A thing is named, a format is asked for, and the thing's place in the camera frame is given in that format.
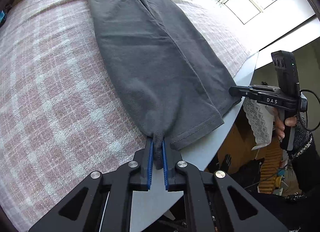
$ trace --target black cable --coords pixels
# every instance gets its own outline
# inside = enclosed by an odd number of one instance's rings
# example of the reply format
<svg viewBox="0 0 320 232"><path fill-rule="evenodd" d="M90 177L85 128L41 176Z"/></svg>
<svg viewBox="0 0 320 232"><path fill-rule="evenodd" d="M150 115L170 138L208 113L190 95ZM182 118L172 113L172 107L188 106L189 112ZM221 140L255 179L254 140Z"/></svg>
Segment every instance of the black cable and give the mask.
<svg viewBox="0 0 320 232"><path fill-rule="evenodd" d="M314 93L314 92L311 91L311 90L300 90L300 95L301 95L302 92L309 92L309 93L311 93L311 94L314 94L315 97L316 97L316 99L317 99L318 102L319 102L319 105L320 105L320 98L317 96L316 93ZM303 121L301 120L301 116L300 116L300 106L298 106L298 119L299 119L299 122L300 122L300 124L302 125L302 127L303 127L305 130L309 131L309 132L313 132L313 131L317 130L317 129L319 128L319 126L320 126L320 121L319 121L318 125L317 125L315 128L308 129L308 114L307 114L307 112L306 112L306 123L307 123L307 125L304 125Z"/></svg>
<svg viewBox="0 0 320 232"><path fill-rule="evenodd" d="M319 102L319 105L320 105L320 98L317 96L316 93L314 93L314 92L311 91L311 90L300 90L300 97L301 97L301 93L302 93L302 92L309 92L309 93L311 93L311 94L314 94L315 97L316 97L316 99L317 99L318 102ZM299 120L300 124L302 125L302 127L303 127L305 130L309 131L309 132L313 132L313 131L317 130L317 129L319 128L319 126L320 126L320 121L319 121L318 125L317 125L315 128L308 129L308 113L306 112L306 125L305 125L305 124L303 123L302 119L301 119L301 116L300 116L300 105L298 106L298 120ZM304 145L301 145L301 146L299 147L299 149L297 150L297 152L299 152L299 151L302 149L303 146L304 146ZM256 182L256 183L254 183L254 184L252 184L252 185L250 185L250 186L247 186L247 187L245 187L244 189L250 188L250 187L252 187L252 186L254 186L254 185L257 185L257 184L259 184L259 183L261 183L261 182L263 182L263 181L266 181L266 180L272 178L273 176L275 176L276 174L278 174L280 171L284 170L289 164L291 164L291 162L292 162L296 157L297 157L297 154L296 154L284 167L280 168L277 172L275 172L274 174L272 174L270 177L268 177L268 178L266 178L266 179L263 179L263 180L261 180L261 181L259 181L259 182Z"/></svg>
<svg viewBox="0 0 320 232"><path fill-rule="evenodd" d="M298 149L297 152L299 152L299 151L302 149L302 147L304 147L304 146L305 146L304 144L301 145L301 146L299 147L299 149ZM254 185L257 185L257 184L259 184L259 183L261 183L261 182L263 182L263 181L266 181L266 180L272 178L273 176L275 176L276 174L278 174L279 172L281 172L282 170L284 170L289 164L291 164L291 162L292 162L296 157L297 157L297 154L295 154L295 156L294 156L290 161L288 161L288 163L287 163L284 167L278 169L278 171L275 172L274 174L272 174L270 177L268 177L268 178L266 178L266 179L263 179L263 180L261 180L261 181L258 181L258 182L254 183L254 184L252 184L252 185L249 185L249 186L245 187L244 189L250 188L250 187L252 187L252 186L254 186Z"/></svg>

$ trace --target black sleeve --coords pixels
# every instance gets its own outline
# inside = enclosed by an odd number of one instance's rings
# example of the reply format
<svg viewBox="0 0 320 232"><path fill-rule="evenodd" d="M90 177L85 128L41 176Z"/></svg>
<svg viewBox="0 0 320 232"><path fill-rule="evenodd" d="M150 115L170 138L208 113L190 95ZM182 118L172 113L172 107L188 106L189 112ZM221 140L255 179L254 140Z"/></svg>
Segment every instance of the black sleeve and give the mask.
<svg viewBox="0 0 320 232"><path fill-rule="evenodd" d="M320 157L316 151L313 136L308 149L292 161L299 188L308 192L320 185Z"/></svg>
<svg viewBox="0 0 320 232"><path fill-rule="evenodd" d="M295 201L286 197L250 192L250 194L289 230L299 232L319 232L320 187L315 187L310 195Z"/></svg>

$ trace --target pink checkered blanket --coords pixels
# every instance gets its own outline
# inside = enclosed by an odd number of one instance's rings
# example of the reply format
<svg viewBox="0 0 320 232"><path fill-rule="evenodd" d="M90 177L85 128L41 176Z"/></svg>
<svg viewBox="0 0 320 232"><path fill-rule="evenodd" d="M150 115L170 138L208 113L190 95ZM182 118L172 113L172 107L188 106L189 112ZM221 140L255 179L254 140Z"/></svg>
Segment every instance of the pink checkered blanket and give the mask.
<svg viewBox="0 0 320 232"><path fill-rule="evenodd" d="M237 40L228 49L224 24L215 31L199 7L180 5L197 12L196 27L234 76L248 51ZM22 1L0 29L0 51L0 205L26 231L91 171L131 160L145 137L104 69L86 0Z"/></svg>

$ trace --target stitched seam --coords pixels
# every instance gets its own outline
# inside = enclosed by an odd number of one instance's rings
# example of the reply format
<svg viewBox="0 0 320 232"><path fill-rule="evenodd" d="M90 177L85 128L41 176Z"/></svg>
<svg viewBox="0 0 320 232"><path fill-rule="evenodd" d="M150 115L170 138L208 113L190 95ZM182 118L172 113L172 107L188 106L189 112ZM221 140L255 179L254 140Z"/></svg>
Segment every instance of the stitched seam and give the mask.
<svg viewBox="0 0 320 232"><path fill-rule="evenodd" d="M206 125L204 125L203 127L201 127L201 128L199 128L198 130L194 131L193 133L188 134L187 136L184 136L184 137L182 137L181 139L172 142L172 144L174 144L174 143L176 143L176 142L179 142L180 140L185 139L185 138L187 138L188 136L190 136L190 135L192 135L192 134L200 131L202 128L204 128L204 127L206 127L207 125L211 124L211 123L212 123L214 120L216 120L216 119L217 119L217 117L216 117L215 119L213 119L212 121L210 121L209 123L207 123Z"/></svg>
<svg viewBox="0 0 320 232"><path fill-rule="evenodd" d="M187 130L184 130L184 131L182 131L181 133L179 133L179 134L177 134L177 135L175 135L175 136L172 136L171 138L175 138L175 137L177 137L177 136L179 136L179 135L181 135L181 134L189 131L190 129L195 128L195 127L201 125L203 122L207 121L207 120L210 119L211 117L213 117L213 115L210 116L210 117L208 117L207 119L203 120L201 123L199 123L199 124L197 124L197 125L194 125L193 127L189 128L189 129L187 129Z"/></svg>
<svg viewBox="0 0 320 232"><path fill-rule="evenodd" d="M235 102L233 102L233 103L232 103L232 106L231 106L230 108L232 108L233 106L239 104L240 102L237 103L237 101L239 101L239 100L236 100ZM217 110L220 112L221 110L224 110L227 106L228 106L228 105L223 106L223 107L219 107L219 108L217 108Z"/></svg>

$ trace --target silver bolt head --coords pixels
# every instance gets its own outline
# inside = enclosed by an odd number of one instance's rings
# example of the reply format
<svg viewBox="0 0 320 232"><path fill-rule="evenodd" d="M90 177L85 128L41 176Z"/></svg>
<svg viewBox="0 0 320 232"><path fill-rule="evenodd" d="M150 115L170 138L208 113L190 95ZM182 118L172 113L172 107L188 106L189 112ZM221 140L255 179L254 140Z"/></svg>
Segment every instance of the silver bolt head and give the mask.
<svg viewBox="0 0 320 232"><path fill-rule="evenodd" d="M181 168L184 168L184 167L186 167L186 166L188 165L188 163L185 162L185 161L179 161L179 162L177 163L177 165L178 165L179 167L181 167Z"/></svg>
<svg viewBox="0 0 320 232"><path fill-rule="evenodd" d="M97 179L97 178L100 177L100 172L98 172L98 171L93 171L93 172L91 172L90 177L91 177L92 179Z"/></svg>
<svg viewBox="0 0 320 232"><path fill-rule="evenodd" d="M134 167L137 167L138 166L138 163L136 161L131 161L128 163L129 167L130 168L134 168Z"/></svg>
<svg viewBox="0 0 320 232"><path fill-rule="evenodd" d="M224 171L216 171L216 176L218 177L218 178L224 178L225 176L226 176L226 173L224 172Z"/></svg>

